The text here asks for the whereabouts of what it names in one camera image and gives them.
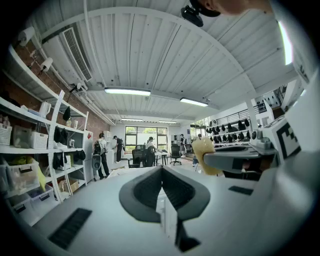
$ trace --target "railing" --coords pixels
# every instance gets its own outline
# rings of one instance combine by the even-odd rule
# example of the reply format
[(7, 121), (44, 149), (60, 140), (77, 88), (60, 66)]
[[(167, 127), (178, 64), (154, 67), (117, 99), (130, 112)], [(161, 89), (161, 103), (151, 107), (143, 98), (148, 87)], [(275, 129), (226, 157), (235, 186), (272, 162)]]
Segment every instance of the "railing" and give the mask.
[[(254, 106), (253, 109), (255, 114), (261, 114), (261, 113), (267, 112), (266, 105), (264, 102)], [(240, 112), (219, 118), (216, 121), (218, 126), (227, 125), (227, 124), (233, 125), (233, 124), (236, 124), (239, 120), (244, 121), (246, 118), (249, 118), (249, 117), (250, 117), (249, 110), (245, 109)]]
[(280, 106), (282, 105), (282, 102), (284, 101), (286, 91), (287, 91), (287, 85), (288, 84), (285, 84), (274, 91), (275, 96), (279, 100)]

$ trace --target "black shirt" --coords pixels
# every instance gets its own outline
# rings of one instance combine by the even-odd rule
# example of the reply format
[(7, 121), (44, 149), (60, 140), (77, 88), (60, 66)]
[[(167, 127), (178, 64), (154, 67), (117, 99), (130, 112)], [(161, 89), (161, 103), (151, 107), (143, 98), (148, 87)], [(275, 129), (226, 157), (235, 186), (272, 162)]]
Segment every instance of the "black shirt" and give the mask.
[(120, 138), (117, 138), (117, 139), (116, 139), (116, 143), (118, 144), (117, 150), (118, 150), (118, 151), (121, 150), (121, 149), (122, 149), (121, 139), (120, 139)]

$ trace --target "pants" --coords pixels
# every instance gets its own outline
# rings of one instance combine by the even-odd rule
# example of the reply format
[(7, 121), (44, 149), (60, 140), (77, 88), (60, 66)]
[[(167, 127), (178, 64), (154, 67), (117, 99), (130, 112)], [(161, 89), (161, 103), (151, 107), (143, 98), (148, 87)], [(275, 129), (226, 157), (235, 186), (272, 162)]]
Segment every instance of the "pants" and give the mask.
[[(109, 168), (108, 168), (108, 165), (107, 165), (107, 158), (106, 158), (106, 154), (103, 153), (101, 155), (101, 165), (103, 165), (103, 169), (104, 169), (104, 172), (105, 172), (105, 175), (108, 176), (109, 175)], [(103, 178), (104, 175), (102, 173), (102, 167), (100, 166), (99, 170), (98, 170), (98, 173), (99, 173), (99, 177), (100, 178)]]
[(122, 148), (116, 152), (116, 161), (117, 162), (120, 162), (120, 160), (121, 160), (121, 150), (122, 150)]

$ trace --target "white shirt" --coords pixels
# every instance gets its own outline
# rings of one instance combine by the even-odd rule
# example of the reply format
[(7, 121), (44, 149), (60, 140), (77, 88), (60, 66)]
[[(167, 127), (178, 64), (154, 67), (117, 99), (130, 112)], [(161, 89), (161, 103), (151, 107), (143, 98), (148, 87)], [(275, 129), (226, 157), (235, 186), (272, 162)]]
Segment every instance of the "white shirt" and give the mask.
[(148, 148), (151, 147), (151, 146), (154, 146), (154, 144), (153, 144), (151, 141), (149, 141), (149, 142), (146, 144), (146, 149), (148, 149)]
[(107, 142), (103, 138), (98, 139), (98, 142), (100, 143), (102, 155), (103, 153), (107, 152)]

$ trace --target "brick wall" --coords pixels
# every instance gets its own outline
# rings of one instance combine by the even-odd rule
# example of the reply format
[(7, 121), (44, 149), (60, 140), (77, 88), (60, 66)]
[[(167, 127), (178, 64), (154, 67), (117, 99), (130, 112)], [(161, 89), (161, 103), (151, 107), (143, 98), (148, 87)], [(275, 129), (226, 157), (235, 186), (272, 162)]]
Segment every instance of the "brick wall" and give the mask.
[[(35, 46), (31, 41), (25, 47), (18, 46), (15, 50), (26, 65), (31, 64), (31, 62), (33, 61), (33, 58), (30, 57), (30, 53), (33, 50), (35, 50)], [(31, 70), (34, 74), (37, 75), (40, 72), (40, 64), (44, 61), (44, 59), (39, 53), (37, 53), (36, 56), (37, 56), (37, 62), (34, 63)], [(63, 99), (67, 101), (70, 95), (68, 88), (56, 77), (56, 75), (50, 69), (48, 72), (43, 72), (42, 75), (39, 76), (39, 78), (45, 85), (47, 85), (56, 94), (59, 94), (60, 91), (63, 90), (65, 93)], [(40, 106), (41, 106), (40, 101), (38, 101), (36, 98), (32, 97), (30, 94), (28, 94), (27, 92), (22, 90), (20, 87), (15, 85), (13, 82), (11, 82), (11, 80), (9, 80), (2, 72), (0, 74), (0, 83), (1, 83), (0, 92), (8, 91), (12, 99), (16, 100), (20, 105), (25, 105), (29, 109), (33, 109), (35, 111), (38, 111), (40, 109)], [(93, 113), (89, 108), (87, 108), (73, 94), (71, 94), (68, 100), (68, 103), (71, 106), (78, 109), (79, 111), (81, 111), (82, 113), (86, 114), (87, 112), (89, 112), (86, 129), (88, 131), (93, 132), (93, 141), (99, 138), (99, 134), (101, 132), (110, 131), (110, 125), (102, 121), (95, 113)], [(53, 110), (51, 110), (51, 112), (47, 115), (47, 118), (49, 120), (51, 119), (52, 112)], [(78, 127), (81, 125), (84, 125), (85, 118), (77, 117), (75, 119), (78, 120)], [(12, 118), (12, 121), (15, 124), (23, 127), (26, 127), (28, 125), (25, 122), (18, 122), (18, 120), (15, 120), (14, 118)], [(61, 125), (66, 125), (66, 121), (63, 120), (63, 115), (60, 113), (57, 118), (57, 123)]]

